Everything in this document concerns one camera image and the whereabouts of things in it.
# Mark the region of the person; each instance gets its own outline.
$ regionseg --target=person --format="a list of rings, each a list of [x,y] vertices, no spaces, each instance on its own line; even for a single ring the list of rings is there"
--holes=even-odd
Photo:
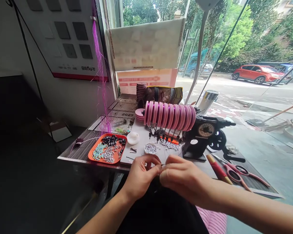
[[[160,184],[154,185],[158,175]],[[170,155],[162,167],[156,155],[144,155],[135,158],[122,188],[78,234],[208,233],[194,205],[263,233],[293,233],[293,206],[214,180],[181,157]]]

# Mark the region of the gauge dial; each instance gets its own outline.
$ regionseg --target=gauge dial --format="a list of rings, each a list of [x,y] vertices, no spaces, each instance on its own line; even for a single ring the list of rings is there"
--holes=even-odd
[[[202,137],[210,137],[215,132],[214,125],[211,123],[203,123],[199,126],[198,133]]]

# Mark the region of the car wheel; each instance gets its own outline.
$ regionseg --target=car wheel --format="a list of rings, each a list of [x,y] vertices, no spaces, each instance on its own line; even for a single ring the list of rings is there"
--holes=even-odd
[[[254,80],[254,83],[257,85],[261,85],[262,83],[264,83],[264,81],[265,81],[265,77],[260,76],[260,77],[257,77],[256,80]]]
[[[237,79],[239,79],[239,73],[235,73],[234,75],[233,75],[233,77],[232,77],[232,79],[233,80],[237,80]]]
[[[194,77],[194,71],[191,71],[190,78],[193,79],[193,77]]]

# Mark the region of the pink striped fabric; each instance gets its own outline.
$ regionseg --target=pink striped fabric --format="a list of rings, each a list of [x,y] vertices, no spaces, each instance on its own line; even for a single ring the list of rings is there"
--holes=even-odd
[[[196,207],[200,216],[210,234],[225,234],[227,231],[227,216],[223,213],[217,213]]]

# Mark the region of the silver cylinder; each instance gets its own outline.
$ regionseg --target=silver cylinder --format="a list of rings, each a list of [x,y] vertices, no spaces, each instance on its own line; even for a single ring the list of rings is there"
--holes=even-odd
[[[211,107],[212,103],[217,99],[219,92],[215,90],[206,90],[202,101],[198,105],[198,109],[201,110],[199,115],[205,115],[208,109]]]

